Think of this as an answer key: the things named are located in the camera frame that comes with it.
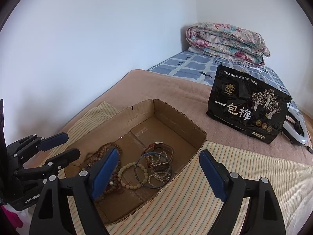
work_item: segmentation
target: black snack bag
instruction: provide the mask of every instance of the black snack bag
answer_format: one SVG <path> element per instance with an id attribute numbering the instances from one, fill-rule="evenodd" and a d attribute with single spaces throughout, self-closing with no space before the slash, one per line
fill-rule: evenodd
<path id="1" fill-rule="evenodd" d="M 207 115 L 271 143 L 281 131 L 291 97 L 251 75 L 219 65 Z"/>

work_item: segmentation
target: bed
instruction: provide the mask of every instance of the bed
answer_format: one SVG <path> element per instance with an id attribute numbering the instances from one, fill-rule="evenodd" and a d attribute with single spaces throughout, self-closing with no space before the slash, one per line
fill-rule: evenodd
<path id="1" fill-rule="evenodd" d="M 64 151 L 120 110 L 145 99 L 161 99 L 207 133 L 208 141 L 204 148 L 209 149 L 229 170 L 248 179 L 258 179 L 261 175 L 270 179 L 280 202 L 287 234 L 296 235 L 313 210 L 312 155 L 304 147 L 291 145 L 284 135 L 280 134 L 271 144 L 265 144 L 209 118 L 206 115 L 207 102 L 215 76 L 214 67 L 220 63 L 255 73 L 271 85 L 285 89 L 279 77 L 268 67 L 263 68 L 267 72 L 263 69 L 256 72 L 224 59 L 185 51 L 149 71 L 129 72 L 62 129 L 69 134 L 67 144 L 49 153 L 40 153 L 32 165 L 39 166 L 47 158 Z M 59 177 L 65 177 L 63 171 Z M 192 187 L 179 184 L 191 184 Z M 69 202 L 77 234 L 84 234 L 75 202 L 73 199 Z M 247 201 L 243 202 L 233 234 L 240 231 L 247 204 Z M 114 235 L 206 234 L 220 207 L 220 201 L 212 194 L 199 169 L 196 156 L 156 198 L 125 220 L 108 225 L 107 229 Z"/>

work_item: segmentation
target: tree illustration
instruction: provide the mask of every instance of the tree illustration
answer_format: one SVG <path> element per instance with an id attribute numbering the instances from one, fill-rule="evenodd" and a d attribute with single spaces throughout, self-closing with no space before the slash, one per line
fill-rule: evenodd
<path id="1" fill-rule="evenodd" d="M 258 108 L 259 104 L 264 104 L 264 103 L 260 103 L 263 100 L 263 93 L 259 92 L 259 93 L 253 93 L 251 94 L 251 100 L 255 103 L 254 107 L 252 107 L 254 110 L 256 110 Z"/>
<path id="2" fill-rule="evenodd" d="M 268 105 L 270 104 L 270 102 L 276 99 L 274 95 L 274 89 L 270 89 L 270 90 L 265 89 L 263 91 L 263 96 L 264 96 L 264 99 L 266 100 L 263 108 L 266 109 Z"/>
<path id="3" fill-rule="evenodd" d="M 281 111 L 279 108 L 279 103 L 276 100 L 269 102 L 267 108 L 270 110 L 270 113 L 265 114 L 268 119 L 271 119 L 275 113 L 279 113 Z"/>

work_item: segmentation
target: floral quilt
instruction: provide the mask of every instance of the floral quilt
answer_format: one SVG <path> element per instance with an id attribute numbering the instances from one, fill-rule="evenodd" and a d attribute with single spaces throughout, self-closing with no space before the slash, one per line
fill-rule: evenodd
<path id="1" fill-rule="evenodd" d="M 260 34 L 229 24 L 194 24 L 187 29 L 186 39 L 203 54 L 249 67 L 262 67 L 264 56 L 270 57 L 270 51 Z"/>

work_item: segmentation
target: striped cloth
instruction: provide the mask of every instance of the striped cloth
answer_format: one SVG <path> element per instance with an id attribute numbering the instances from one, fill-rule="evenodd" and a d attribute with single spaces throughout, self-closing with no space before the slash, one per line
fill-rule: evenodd
<path id="1" fill-rule="evenodd" d="M 50 158 L 63 152 L 70 144 L 82 138 L 118 112 L 106 102 L 89 110 L 68 131 L 66 144 L 52 150 Z M 207 141 L 202 149 L 209 149 L 218 162 L 243 178 L 258 180 L 267 177 L 276 193 L 283 213 L 287 235 L 296 234 L 303 226 L 303 206 L 313 205 L 313 166 L 268 157 L 251 151 Z M 59 178 L 65 178 L 61 170 Z M 78 235 L 85 234 L 79 220 L 74 198 L 69 206 Z M 212 226 L 222 203 L 214 197 L 201 170 L 198 154 L 176 178 L 153 200 L 123 221 L 107 225 L 111 235 L 131 234 L 206 234 Z M 244 199 L 232 234 L 239 234 L 248 199 Z"/>

